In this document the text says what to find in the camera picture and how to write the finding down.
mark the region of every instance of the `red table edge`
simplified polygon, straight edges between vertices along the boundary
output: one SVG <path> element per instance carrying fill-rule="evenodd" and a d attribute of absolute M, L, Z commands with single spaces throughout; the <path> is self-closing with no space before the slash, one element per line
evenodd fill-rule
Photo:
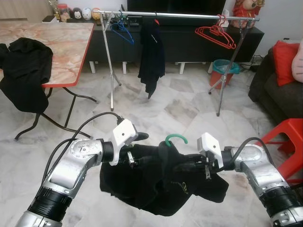
<path fill-rule="evenodd" d="M 80 68 L 79 68 L 79 72 L 78 72 L 76 81 L 73 82 L 73 83 L 68 83 L 68 84 L 42 84 L 42 87 L 73 87 L 73 86 L 77 85 L 79 77 L 80 77 L 80 73 L 81 73 L 81 70 L 82 70 L 82 67 L 83 67 L 83 64 L 84 64 L 84 60 L 85 60 L 85 57 L 86 57 L 86 53 L 87 53 L 87 50 L 89 48 L 89 43 L 90 43 L 94 28 L 95 28 L 95 24 L 93 24 L 93 28 L 92 28 L 90 36 L 89 36 L 89 41 L 86 45 L 86 49 L 85 49 L 85 52 L 84 52 L 84 55 L 83 55 L 83 58 L 82 58 L 82 62 L 81 62 Z"/>

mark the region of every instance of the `sofa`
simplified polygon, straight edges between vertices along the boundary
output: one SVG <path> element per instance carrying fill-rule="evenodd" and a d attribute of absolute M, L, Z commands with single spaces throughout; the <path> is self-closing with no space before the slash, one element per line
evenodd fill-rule
<path fill-rule="evenodd" d="M 260 103 L 280 123 L 288 118 L 303 118 L 303 83 L 278 86 L 273 49 L 268 51 L 250 85 L 249 97 Z"/>

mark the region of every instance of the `clothes rack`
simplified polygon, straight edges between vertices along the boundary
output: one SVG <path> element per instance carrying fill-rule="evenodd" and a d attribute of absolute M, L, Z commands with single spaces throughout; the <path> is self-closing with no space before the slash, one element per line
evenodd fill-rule
<path fill-rule="evenodd" d="M 121 85 L 120 81 L 118 80 L 117 76 L 115 75 L 115 72 L 112 67 L 111 59 L 110 59 L 110 54 L 109 54 L 109 49 L 108 49 L 108 44 L 107 44 L 107 37 L 106 37 L 106 29 L 110 23 L 110 20 L 117 14 L 119 15 L 136 15 L 136 16 L 154 16 L 154 17 L 180 17 L 180 18 L 197 18 L 197 19 L 221 19 L 221 16 L 212 16 L 212 15 L 199 15 L 199 14 L 179 14 L 179 13 L 157 13 L 157 12 L 128 12 L 128 11 L 101 11 L 101 10 L 93 10 L 94 13 L 99 13 L 101 14 L 100 16 L 100 21 L 102 25 L 102 31 L 103 31 L 103 37 L 104 37 L 104 43 L 105 43 L 105 48 L 107 52 L 107 59 L 108 59 L 108 64 L 109 64 L 109 69 L 110 69 L 110 78 L 111 78 L 111 91 L 110 91 L 110 99 L 111 99 L 111 106 L 110 110 L 114 110 L 114 78 L 117 81 L 119 85 Z M 105 24 L 103 20 L 104 15 L 109 15 L 108 21 Z M 232 58 L 229 62 L 229 65 L 226 68 L 225 73 L 221 76 L 221 79 L 218 80 L 209 90 L 208 94 L 212 93 L 212 90 L 220 83 L 222 83 L 221 90 L 220 90 L 220 102 L 217 110 L 217 116 L 220 116 L 220 109 L 221 109 L 221 104 L 222 104 L 222 99 L 223 99 L 223 90 L 227 78 L 228 71 L 231 69 L 232 64 L 239 52 L 239 49 L 243 43 L 243 40 L 245 38 L 245 35 L 248 32 L 248 28 L 250 27 L 251 23 L 253 21 L 259 21 L 259 18 L 255 17 L 226 17 L 226 20 L 238 20 L 239 24 L 241 25 L 241 21 L 245 20 L 247 21 L 247 24 L 244 28 L 240 26 L 240 40 L 237 44 L 237 47 L 232 55 Z"/>

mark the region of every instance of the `television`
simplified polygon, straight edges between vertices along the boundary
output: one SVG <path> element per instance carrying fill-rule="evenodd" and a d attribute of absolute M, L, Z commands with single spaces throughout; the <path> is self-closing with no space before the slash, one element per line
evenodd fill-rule
<path fill-rule="evenodd" d="M 222 14 L 225 0 L 127 0 L 127 10 L 134 12 Z"/>

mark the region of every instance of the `black garment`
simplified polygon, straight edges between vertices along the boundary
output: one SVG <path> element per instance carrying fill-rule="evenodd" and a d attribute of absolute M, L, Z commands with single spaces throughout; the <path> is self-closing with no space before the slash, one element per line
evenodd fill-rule
<path fill-rule="evenodd" d="M 188 158 L 178 153 L 173 144 L 135 145 L 121 150 L 121 160 L 127 151 L 139 160 L 138 167 L 131 168 L 128 162 L 116 166 L 104 163 L 100 171 L 101 190 L 121 201 L 156 215 L 171 216 L 192 194 L 214 202 L 224 200 L 228 183 L 217 174 L 212 174 L 209 182 L 204 172 L 177 169 Z"/>
<path fill-rule="evenodd" d="M 150 98 L 156 90 L 158 79 L 165 74 L 164 48 L 159 25 L 156 22 L 144 24 L 140 36 L 143 50 L 138 78 L 141 78 L 141 83 L 146 84 L 145 91 L 150 94 Z"/>
<path fill-rule="evenodd" d="M 0 89 L 18 110 L 43 113 L 48 100 L 41 84 L 51 76 L 52 50 L 28 38 L 10 43 L 9 50 L 0 44 L 0 68 L 4 73 Z"/>

